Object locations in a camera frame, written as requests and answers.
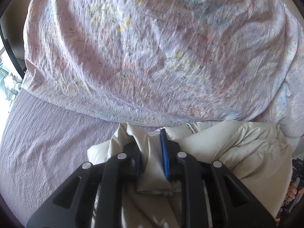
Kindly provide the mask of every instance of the person's hand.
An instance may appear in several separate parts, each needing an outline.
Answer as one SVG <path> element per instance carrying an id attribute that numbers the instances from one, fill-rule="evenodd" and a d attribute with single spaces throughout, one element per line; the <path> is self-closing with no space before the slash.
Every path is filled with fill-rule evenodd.
<path id="1" fill-rule="evenodd" d="M 288 188 L 286 206 L 288 205 L 288 203 L 290 203 L 292 200 L 295 199 L 295 195 L 297 194 L 297 188 L 295 187 L 295 185 L 296 182 L 293 182 Z M 303 193 L 304 193 L 304 188 L 301 188 L 299 190 L 299 194 L 303 194 Z"/>

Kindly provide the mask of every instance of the beige puffer jacket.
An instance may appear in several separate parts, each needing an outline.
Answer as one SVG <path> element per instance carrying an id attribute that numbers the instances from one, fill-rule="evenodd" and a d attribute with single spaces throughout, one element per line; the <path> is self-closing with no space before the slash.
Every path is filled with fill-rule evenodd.
<path id="1" fill-rule="evenodd" d="M 182 151 L 198 161 L 221 161 L 273 217 L 277 215 L 292 173 L 291 146 L 286 143 L 279 126 L 228 119 L 165 129 L 170 140 L 178 142 Z M 89 161 L 93 164 L 107 161 L 134 140 L 142 152 L 145 172 L 137 185 L 127 185 L 123 194 L 123 227 L 179 225 L 181 189 L 178 183 L 170 183 L 165 178 L 158 134 L 123 123 L 109 141 L 88 150 Z"/>

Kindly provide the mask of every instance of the purple bed sheet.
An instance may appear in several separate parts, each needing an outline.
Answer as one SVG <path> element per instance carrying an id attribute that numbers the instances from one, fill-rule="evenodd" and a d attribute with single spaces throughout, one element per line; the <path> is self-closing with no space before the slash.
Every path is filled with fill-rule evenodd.
<path id="1" fill-rule="evenodd" d="M 0 144 L 0 193 L 25 226 L 43 201 L 111 138 L 118 123 L 52 105 L 21 90 Z M 145 127 L 146 131 L 156 128 Z"/>

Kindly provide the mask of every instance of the finger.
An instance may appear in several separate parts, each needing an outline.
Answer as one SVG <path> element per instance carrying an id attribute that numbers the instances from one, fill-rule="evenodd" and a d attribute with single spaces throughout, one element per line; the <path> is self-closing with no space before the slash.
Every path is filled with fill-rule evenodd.
<path id="1" fill-rule="evenodd" d="M 291 202 L 291 201 L 292 201 L 292 199 L 290 197 L 288 197 L 287 200 L 286 200 L 286 204 L 288 205 L 288 203 Z"/>
<path id="2" fill-rule="evenodd" d="M 287 193 L 287 196 L 290 197 L 292 200 L 295 198 L 295 194 L 292 193 L 291 191 L 289 191 L 289 192 Z"/>
<path id="3" fill-rule="evenodd" d="M 297 188 L 294 186 L 291 186 L 289 189 L 292 193 L 297 194 Z"/>

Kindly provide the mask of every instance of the window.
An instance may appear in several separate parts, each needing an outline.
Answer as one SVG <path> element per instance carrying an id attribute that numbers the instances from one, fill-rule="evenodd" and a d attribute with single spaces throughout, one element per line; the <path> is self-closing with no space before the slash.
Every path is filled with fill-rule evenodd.
<path id="1" fill-rule="evenodd" d="M 12 105 L 21 89 L 21 78 L 0 40 L 0 141 Z"/>

